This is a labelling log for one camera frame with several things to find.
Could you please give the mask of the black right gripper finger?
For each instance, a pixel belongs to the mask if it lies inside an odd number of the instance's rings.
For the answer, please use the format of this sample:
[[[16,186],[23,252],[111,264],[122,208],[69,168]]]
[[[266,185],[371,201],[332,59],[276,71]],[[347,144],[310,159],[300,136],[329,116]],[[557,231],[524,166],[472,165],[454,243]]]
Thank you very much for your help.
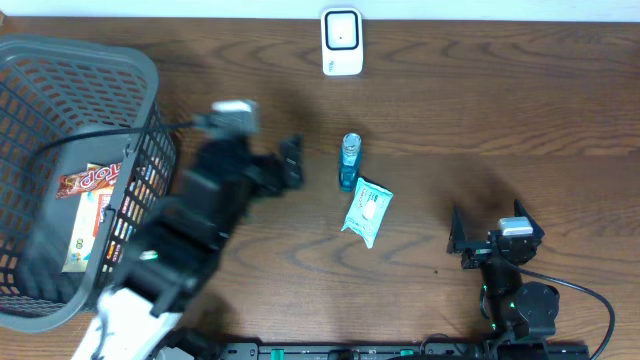
[[[462,221],[461,211],[457,205],[453,207],[449,244],[457,245],[466,241],[466,233]]]
[[[525,217],[529,221],[533,230],[533,236],[536,238],[543,238],[544,230],[538,225],[538,223],[529,214],[529,212],[526,210],[526,208],[521,203],[521,201],[518,199],[515,199],[513,207],[514,207],[514,215],[516,217]]]

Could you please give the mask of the blue mouthwash bottle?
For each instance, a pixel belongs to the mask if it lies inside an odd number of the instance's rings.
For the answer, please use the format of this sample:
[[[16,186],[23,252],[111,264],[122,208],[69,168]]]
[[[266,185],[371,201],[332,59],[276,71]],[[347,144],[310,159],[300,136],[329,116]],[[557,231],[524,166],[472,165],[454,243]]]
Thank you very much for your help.
[[[343,137],[340,149],[339,184],[344,192],[351,192],[357,183],[362,157],[362,140],[356,133]]]

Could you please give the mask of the teal wet wipes pack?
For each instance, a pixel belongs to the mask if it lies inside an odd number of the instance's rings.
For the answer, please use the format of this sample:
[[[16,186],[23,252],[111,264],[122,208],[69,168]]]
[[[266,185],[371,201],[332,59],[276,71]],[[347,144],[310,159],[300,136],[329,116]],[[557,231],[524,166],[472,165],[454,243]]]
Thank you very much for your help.
[[[388,189],[359,177],[341,230],[350,229],[372,249],[393,196]]]

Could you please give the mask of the red chocolate bar wrapper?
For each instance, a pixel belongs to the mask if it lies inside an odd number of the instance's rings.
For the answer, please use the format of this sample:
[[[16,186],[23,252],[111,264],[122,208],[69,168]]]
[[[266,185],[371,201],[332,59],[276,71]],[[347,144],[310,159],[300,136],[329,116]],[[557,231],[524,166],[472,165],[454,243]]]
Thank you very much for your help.
[[[84,172],[61,175],[58,179],[56,198],[62,199],[113,187],[119,177],[121,166],[121,163],[107,166],[90,164]]]

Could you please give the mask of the yellow snack bag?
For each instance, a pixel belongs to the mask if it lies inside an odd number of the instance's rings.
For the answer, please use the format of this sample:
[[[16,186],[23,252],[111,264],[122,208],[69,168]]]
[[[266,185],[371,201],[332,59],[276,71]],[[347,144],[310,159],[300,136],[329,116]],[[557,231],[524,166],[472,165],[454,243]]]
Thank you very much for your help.
[[[76,218],[62,273],[85,272],[101,223],[103,210],[109,205],[113,187],[80,195]]]

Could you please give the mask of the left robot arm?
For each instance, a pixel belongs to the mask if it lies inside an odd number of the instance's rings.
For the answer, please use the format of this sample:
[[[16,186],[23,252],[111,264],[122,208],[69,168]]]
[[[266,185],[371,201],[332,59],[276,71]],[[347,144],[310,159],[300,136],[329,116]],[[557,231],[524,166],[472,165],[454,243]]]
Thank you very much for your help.
[[[276,154],[252,153],[246,135],[203,145],[181,175],[181,193],[132,235],[75,358],[154,358],[217,271],[250,203],[302,186],[302,151],[299,134],[283,140]]]

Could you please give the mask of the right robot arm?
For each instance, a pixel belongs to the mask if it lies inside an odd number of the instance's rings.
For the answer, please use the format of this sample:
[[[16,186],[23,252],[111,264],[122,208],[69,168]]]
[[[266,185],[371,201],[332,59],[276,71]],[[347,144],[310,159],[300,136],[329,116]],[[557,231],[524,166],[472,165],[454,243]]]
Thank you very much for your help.
[[[524,282],[521,266],[533,259],[545,236],[520,201],[514,215],[498,221],[484,240],[467,236],[455,207],[447,252],[461,256],[461,267],[478,269],[483,279],[481,311],[509,341],[544,340],[556,333],[559,292],[541,282]]]

